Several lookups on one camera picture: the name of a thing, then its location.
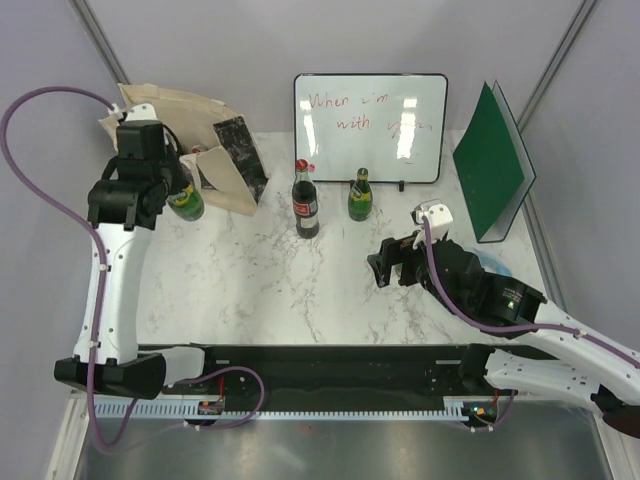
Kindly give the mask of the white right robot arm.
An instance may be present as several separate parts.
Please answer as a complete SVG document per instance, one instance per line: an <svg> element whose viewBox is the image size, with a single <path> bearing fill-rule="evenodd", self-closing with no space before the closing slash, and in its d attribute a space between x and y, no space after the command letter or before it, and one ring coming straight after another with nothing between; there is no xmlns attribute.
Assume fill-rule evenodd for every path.
<svg viewBox="0 0 640 480"><path fill-rule="evenodd" d="M471 344L457 371L465 391L554 396L598 414L622 434L638 437L638 352L587 328L535 288L485 270L476 254L447 238L431 246L415 235L388 238L367 263L378 287L388 286L398 269L399 285L420 285L467 325L549 356L536 360Z"/></svg>

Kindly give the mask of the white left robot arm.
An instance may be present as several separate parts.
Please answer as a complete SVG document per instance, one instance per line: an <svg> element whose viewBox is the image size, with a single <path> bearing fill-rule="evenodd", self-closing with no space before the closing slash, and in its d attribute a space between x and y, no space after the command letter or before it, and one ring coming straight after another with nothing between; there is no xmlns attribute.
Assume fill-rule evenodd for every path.
<svg viewBox="0 0 640 480"><path fill-rule="evenodd" d="M142 269L156 220L169 196L188 184L179 157L158 120L124 121L116 140L116 156L88 194L93 257L82 329L54 377L87 393L133 399L152 400L183 380L211 392L220 371L201 348L142 352L137 341Z"/></svg>

